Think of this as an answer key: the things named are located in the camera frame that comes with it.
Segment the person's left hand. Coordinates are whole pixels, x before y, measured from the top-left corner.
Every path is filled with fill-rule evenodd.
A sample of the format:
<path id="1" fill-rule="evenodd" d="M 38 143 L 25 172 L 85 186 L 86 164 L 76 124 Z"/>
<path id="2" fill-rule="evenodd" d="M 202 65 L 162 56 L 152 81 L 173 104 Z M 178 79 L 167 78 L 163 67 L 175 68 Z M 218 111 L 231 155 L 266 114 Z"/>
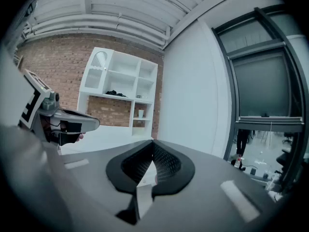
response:
<path id="1" fill-rule="evenodd" d="M 84 136 L 83 133 L 67 133 L 66 131 L 51 130 L 45 132 L 45 137 L 48 142 L 55 143 L 59 146 L 75 143 Z"/>

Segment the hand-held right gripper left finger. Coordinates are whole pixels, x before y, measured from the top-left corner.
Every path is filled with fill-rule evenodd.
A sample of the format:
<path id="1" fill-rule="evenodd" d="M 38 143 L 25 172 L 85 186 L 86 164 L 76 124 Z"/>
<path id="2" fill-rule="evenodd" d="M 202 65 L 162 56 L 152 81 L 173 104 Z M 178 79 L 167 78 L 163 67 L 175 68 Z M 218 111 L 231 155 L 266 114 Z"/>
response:
<path id="1" fill-rule="evenodd" d="M 153 141 L 147 140 L 112 158 L 107 163 L 106 175 L 117 191 L 135 194 L 152 161 Z"/>

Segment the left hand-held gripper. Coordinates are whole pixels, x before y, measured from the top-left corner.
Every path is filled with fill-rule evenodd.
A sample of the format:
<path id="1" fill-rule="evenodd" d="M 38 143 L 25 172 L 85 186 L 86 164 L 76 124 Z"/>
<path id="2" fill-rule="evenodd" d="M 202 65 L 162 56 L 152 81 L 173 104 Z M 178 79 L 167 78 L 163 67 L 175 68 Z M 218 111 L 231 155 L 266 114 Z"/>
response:
<path id="1" fill-rule="evenodd" d="M 46 131 L 88 132 L 99 127 L 99 119 L 61 108 L 59 94 L 34 72 L 25 69 L 23 77 L 34 92 L 20 117 L 19 126 L 32 132 L 42 142 L 50 143 L 45 137 Z"/>

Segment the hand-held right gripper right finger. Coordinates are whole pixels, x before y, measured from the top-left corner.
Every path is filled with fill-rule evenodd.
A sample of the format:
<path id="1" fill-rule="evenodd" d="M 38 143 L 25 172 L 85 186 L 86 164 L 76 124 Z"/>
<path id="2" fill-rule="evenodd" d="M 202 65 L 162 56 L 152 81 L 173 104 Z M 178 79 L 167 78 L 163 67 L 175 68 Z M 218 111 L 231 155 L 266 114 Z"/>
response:
<path id="1" fill-rule="evenodd" d="M 174 195 L 183 190 L 195 175 L 192 160 L 173 144 L 152 142 L 152 161 L 156 167 L 157 185 L 152 195 Z"/>

